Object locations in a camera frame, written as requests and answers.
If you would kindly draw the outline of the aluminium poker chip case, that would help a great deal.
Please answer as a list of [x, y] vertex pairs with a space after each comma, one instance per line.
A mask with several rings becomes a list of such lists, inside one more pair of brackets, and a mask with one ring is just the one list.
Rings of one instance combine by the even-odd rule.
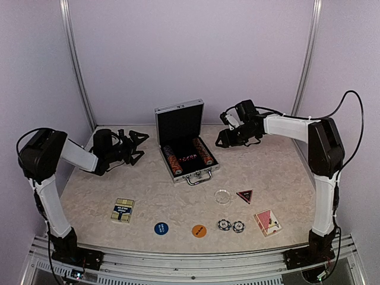
[[[220, 168], [217, 159], [201, 138], [203, 110], [204, 102], [202, 99], [157, 107], [154, 110], [160, 154], [174, 183], [185, 181], [190, 186], [199, 185], [211, 180], [213, 173]], [[194, 138], [199, 138], [202, 141], [214, 160], [212, 165], [205, 165], [193, 145], [192, 140]], [[188, 162], [179, 162], [183, 171], [180, 175], [174, 175], [163, 151], [163, 147], [166, 145], [172, 148], [177, 160], [190, 154], [197, 154], [198, 157]]]

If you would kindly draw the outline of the blue white poker chip stack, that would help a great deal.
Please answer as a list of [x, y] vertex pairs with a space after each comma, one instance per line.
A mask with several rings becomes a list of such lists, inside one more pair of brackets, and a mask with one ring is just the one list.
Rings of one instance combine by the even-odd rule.
[[230, 221], [225, 219], [219, 220], [217, 226], [222, 231], [229, 231], [232, 227]]

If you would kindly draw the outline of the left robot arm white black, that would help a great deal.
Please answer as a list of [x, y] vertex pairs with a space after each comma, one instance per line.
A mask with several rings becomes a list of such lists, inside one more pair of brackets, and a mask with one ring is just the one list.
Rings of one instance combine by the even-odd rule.
[[64, 131], [36, 128], [23, 148], [17, 147], [18, 164], [33, 190], [40, 215], [48, 229], [55, 259], [66, 259], [77, 264], [83, 258], [83, 250], [77, 245], [77, 235], [63, 212], [56, 187], [55, 173], [60, 160], [97, 176], [112, 170], [112, 164], [135, 165], [144, 155], [137, 147], [149, 138], [136, 131], [124, 133], [100, 129], [93, 135], [93, 145], [86, 150], [68, 137]]

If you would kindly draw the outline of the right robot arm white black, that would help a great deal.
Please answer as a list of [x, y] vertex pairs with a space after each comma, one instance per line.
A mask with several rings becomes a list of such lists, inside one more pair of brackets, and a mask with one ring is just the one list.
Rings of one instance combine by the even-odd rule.
[[308, 245], [284, 253], [287, 268], [299, 268], [336, 258], [332, 242], [337, 234], [341, 234], [336, 223], [339, 181], [342, 170], [350, 160], [345, 158], [343, 142], [332, 116], [291, 116], [255, 106], [252, 100], [244, 100], [232, 108], [238, 117], [234, 118], [228, 111], [220, 114], [227, 128], [220, 131], [216, 146], [249, 146], [250, 138], [255, 138], [259, 143], [264, 135], [280, 135], [308, 146], [308, 166], [316, 190], [315, 217]]

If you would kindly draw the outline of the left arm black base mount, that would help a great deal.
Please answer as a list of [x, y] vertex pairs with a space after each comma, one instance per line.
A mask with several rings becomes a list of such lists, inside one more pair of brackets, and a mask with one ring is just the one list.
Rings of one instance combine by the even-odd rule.
[[82, 248], [74, 240], [53, 241], [52, 259], [65, 264], [98, 271], [103, 261], [104, 253], [94, 249]]

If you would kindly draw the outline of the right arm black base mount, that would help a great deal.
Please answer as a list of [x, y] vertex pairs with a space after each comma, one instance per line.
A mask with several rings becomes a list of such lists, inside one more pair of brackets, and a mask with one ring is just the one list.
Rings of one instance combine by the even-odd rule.
[[288, 270], [307, 267], [327, 260], [325, 255], [314, 252], [311, 246], [289, 249], [283, 253], [283, 256]]

